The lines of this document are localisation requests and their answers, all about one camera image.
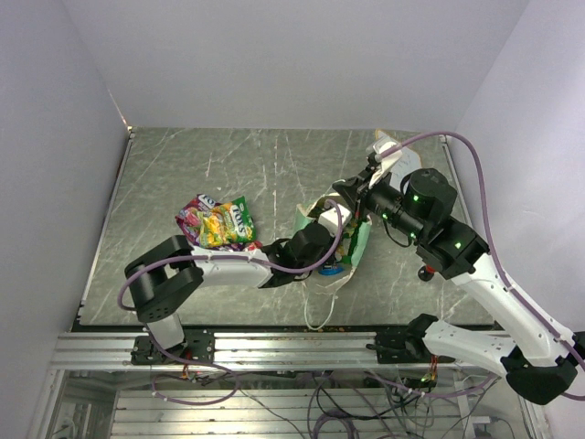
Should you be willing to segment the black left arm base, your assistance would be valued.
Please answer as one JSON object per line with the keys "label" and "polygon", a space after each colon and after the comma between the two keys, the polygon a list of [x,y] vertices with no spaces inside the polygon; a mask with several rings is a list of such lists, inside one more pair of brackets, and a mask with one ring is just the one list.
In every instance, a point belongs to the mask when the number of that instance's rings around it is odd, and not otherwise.
{"label": "black left arm base", "polygon": [[[214,359],[215,338],[206,330],[188,329],[184,342],[167,348],[166,351],[181,359],[211,363]],[[134,341],[131,364],[134,366],[160,366],[176,364],[176,361],[163,354],[154,345],[152,339],[144,335],[137,337]]]}

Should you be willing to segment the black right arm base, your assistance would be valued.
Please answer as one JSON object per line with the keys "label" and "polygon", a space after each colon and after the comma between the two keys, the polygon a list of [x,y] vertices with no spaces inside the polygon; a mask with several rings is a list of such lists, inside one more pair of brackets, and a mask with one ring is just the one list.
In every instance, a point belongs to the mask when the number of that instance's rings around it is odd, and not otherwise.
{"label": "black right arm base", "polygon": [[431,353],[419,338],[405,327],[387,327],[378,331],[366,349],[376,353],[378,364],[431,363]]}

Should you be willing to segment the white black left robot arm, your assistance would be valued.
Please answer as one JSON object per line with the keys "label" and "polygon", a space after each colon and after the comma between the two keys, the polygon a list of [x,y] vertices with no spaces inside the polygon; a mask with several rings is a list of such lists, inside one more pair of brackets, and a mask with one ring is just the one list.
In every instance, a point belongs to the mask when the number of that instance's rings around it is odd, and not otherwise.
{"label": "white black left robot arm", "polygon": [[277,288],[323,265],[338,239],[317,222],[290,239],[244,252],[214,251],[173,236],[130,262],[124,269],[139,322],[154,337],[154,352],[166,363],[186,354],[178,308],[197,288],[236,286]]}

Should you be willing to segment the blue snack packet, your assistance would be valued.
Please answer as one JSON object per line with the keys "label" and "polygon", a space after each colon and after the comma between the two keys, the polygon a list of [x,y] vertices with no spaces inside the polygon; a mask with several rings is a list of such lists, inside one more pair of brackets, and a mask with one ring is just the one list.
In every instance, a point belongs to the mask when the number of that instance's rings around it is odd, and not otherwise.
{"label": "blue snack packet", "polygon": [[335,276],[345,270],[342,263],[337,261],[326,262],[319,269],[318,273],[323,276]]}

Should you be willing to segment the green patterned paper bag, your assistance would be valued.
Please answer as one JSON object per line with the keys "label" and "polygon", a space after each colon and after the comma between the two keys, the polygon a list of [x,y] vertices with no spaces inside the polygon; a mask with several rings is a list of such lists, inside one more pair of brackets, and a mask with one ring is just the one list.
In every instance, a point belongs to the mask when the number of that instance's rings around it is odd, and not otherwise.
{"label": "green patterned paper bag", "polygon": [[[299,231],[309,223],[317,222],[319,215],[331,208],[336,208],[337,216],[340,220],[339,205],[348,209],[343,199],[335,192],[326,193],[311,204],[297,205],[293,229]],[[342,224],[339,224],[337,233],[341,234],[341,238],[337,243],[335,252],[328,260],[328,262],[337,261],[342,263],[345,270],[335,276],[323,276],[318,273],[321,265],[311,273],[301,276],[304,299],[303,318],[306,327],[311,331],[320,331],[329,324],[335,309],[335,302],[338,300],[339,291],[356,273],[356,269],[367,247],[373,221],[370,216],[365,216],[363,219],[355,219],[354,214],[352,212],[351,214],[351,220],[344,228],[342,228]],[[329,300],[328,315],[321,323],[313,321],[310,317],[310,301],[313,298]]]}

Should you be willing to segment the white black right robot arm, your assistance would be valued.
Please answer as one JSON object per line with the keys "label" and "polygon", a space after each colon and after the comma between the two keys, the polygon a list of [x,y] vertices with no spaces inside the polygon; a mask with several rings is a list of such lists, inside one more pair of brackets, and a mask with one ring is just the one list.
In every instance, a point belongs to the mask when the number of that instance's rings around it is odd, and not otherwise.
{"label": "white black right robot arm", "polygon": [[460,359],[505,378],[524,399],[546,405],[566,393],[584,356],[584,336],[556,322],[521,288],[497,271],[488,243],[452,216],[457,191],[434,168],[404,177],[400,189],[388,179],[372,181],[365,169],[333,184],[358,219],[371,213],[385,228],[406,235],[423,265],[419,277],[439,274],[471,295],[506,331],[498,339],[455,327],[422,314],[407,326],[404,354],[420,362],[428,356]]}

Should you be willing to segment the yellow green snack packet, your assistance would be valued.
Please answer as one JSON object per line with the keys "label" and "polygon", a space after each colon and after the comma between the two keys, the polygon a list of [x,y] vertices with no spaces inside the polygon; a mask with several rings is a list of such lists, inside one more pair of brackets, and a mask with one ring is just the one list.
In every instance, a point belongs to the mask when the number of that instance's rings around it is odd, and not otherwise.
{"label": "yellow green snack packet", "polygon": [[201,247],[217,248],[256,240],[256,228],[244,197],[220,204],[208,212],[198,212],[197,218]]}

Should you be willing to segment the red snack packet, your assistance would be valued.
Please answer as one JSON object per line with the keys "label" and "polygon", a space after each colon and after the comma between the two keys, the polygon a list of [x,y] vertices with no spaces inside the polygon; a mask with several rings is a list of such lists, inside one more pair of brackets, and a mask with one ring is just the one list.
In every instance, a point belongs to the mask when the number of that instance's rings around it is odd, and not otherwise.
{"label": "red snack packet", "polygon": [[255,250],[259,250],[262,247],[262,244],[259,241],[252,241],[247,243],[244,250],[246,252],[253,252]]}

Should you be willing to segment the purple Fox's berries candy bag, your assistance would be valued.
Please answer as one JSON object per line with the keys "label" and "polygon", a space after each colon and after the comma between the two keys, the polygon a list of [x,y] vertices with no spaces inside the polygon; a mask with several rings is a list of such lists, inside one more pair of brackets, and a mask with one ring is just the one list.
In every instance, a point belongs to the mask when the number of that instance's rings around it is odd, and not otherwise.
{"label": "purple Fox's berries candy bag", "polygon": [[193,245],[200,245],[201,216],[219,205],[209,195],[197,194],[175,215],[177,226]]}

